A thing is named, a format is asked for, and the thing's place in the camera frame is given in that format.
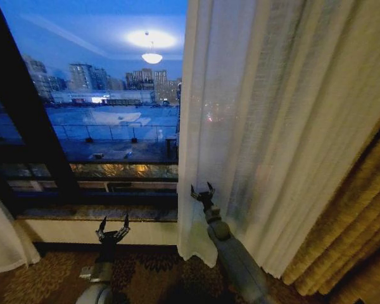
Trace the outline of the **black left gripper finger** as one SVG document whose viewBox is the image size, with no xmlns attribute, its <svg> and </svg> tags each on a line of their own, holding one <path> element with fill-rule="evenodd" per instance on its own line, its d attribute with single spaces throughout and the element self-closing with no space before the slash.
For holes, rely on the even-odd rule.
<svg viewBox="0 0 380 304">
<path fill-rule="evenodd" d="M 124 222 L 123 222 L 123 226 L 121 229 L 119 229 L 115 234 L 114 234 L 114 238 L 115 239 L 123 239 L 130 231 L 130 227 L 129 227 L 129 214 L 126 213 L 125 214 L 125 217 L 124 217 Z"/>
<path fill-rule="evenodd" d="M 101 221 L 98 230 L 96 230 L 96 235 L 100 241 L 102 241 L 105 238 L 105 226 L 107 222 L 107 216 L 104 217 L 104 219 Z"/>
</svg>

